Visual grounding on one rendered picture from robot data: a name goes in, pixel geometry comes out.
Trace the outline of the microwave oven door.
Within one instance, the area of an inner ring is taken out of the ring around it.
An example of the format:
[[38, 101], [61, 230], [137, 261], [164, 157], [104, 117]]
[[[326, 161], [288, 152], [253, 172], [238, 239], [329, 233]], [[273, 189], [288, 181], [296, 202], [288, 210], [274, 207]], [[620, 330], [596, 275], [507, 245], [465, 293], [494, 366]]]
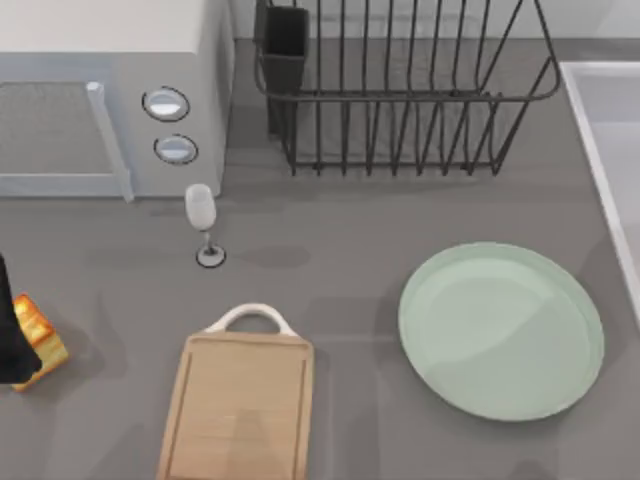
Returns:
[[105, 86], [0, 83], [0, 198], [135, 198]]

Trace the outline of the wooden cutting board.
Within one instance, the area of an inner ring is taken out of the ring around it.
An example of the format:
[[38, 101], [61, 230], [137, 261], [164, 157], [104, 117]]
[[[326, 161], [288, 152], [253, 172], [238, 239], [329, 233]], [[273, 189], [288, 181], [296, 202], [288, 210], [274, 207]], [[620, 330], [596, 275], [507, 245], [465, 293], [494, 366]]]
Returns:
[[190, 335], [155, 480], [308, 480], [314, 347], [245, 303]]

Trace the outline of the orange bread slice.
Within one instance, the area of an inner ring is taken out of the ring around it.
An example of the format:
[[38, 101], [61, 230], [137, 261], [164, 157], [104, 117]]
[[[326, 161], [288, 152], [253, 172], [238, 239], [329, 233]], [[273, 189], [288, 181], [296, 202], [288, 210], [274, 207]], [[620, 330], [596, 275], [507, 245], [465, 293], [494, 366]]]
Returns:
[[42, 368], [27, 382], [12, 385], [16, 392], [23, 392], [64, 364], [69, 352], [54, 326], [26, 293], [14, 299], [14, 310], [23, 333], [42, 361]]

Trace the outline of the black cutlery holder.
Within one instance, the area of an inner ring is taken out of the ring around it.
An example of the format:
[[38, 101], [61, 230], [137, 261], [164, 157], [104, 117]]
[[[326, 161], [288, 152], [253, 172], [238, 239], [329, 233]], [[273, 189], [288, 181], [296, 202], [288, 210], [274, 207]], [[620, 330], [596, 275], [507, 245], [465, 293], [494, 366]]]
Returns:
[[280, 135], [279, 115], [302, 88], [310, 15], [303, 7], [256, 0], [254, 20], [254, 43], [266, 85], [268, 133]]

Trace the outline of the pale green round plate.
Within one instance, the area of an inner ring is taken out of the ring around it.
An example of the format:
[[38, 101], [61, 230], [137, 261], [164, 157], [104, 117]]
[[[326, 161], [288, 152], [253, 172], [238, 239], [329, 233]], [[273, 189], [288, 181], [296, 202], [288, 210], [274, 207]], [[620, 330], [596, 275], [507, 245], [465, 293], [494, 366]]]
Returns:
[[483, 419], [549, 418], [579, 402], [605, 359], [599, 311], [582, 284], [527, 248], [447, 248], [407, 279], [398, 330], [418, 377]]

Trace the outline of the round microwave knob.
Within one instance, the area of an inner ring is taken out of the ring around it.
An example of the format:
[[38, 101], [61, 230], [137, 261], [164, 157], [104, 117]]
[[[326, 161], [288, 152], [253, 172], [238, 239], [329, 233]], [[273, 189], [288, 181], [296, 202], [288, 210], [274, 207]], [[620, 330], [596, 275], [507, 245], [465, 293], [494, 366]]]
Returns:
[[187, 136], [173, 134], [154, 142], [156, 156], [167, 164], [186, 165], [198, 157], [197, 144]]
[[178, 122], [190, 112], [187, 97], [177, 89], [163, 86], [145, 92], [142, 96], [142, 107], [153, 119], [160, 122]]

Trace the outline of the clear wine glass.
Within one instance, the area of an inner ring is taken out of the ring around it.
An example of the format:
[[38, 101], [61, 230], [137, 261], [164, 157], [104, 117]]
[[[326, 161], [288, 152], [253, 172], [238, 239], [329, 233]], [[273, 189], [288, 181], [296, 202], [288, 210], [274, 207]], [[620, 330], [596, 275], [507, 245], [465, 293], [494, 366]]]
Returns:
[[192, 184], [185, 191], [184, 202], [189, 223], [202, 233], [204, 238], [203, 245], [196, 253], [197, 263], [208, 269], [221, 266], [226, 260], [226, 251], [217, 245], [211, 236], [217, 219], [212, 190], [206, 184]]

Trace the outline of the pale microwave oven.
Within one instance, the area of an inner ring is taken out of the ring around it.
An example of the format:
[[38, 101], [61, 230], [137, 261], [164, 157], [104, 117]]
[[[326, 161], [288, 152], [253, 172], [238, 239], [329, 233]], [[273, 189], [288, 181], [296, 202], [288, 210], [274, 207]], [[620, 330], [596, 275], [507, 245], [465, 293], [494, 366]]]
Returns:
[[[134, 200], [179, 197], [194, 183], [220, 189], [234, 66], [228, 0], [0, 0], [0, 83], [102, 83]], [[163, 86], [189, 100], [178, 122], [142, 107]], [[193, 162], [156, 156], [155, 140], [173, 134], [197, 144]]]

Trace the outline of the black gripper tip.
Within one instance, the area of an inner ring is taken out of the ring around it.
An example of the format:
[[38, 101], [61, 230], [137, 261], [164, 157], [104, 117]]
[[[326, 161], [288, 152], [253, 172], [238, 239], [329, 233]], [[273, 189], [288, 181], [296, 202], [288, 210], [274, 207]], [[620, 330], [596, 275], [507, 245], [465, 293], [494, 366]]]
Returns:
[[22, 384], [42, 368], [42, 361], [16, 316], [4, 256], [0, 253], [0, 384]]

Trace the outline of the white sink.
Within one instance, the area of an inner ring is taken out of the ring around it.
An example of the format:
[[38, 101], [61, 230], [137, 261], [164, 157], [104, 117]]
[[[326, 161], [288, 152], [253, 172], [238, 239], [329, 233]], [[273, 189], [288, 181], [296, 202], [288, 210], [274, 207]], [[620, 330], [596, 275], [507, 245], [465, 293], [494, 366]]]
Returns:
[[560, 69], [640, 327], [640, 61]]

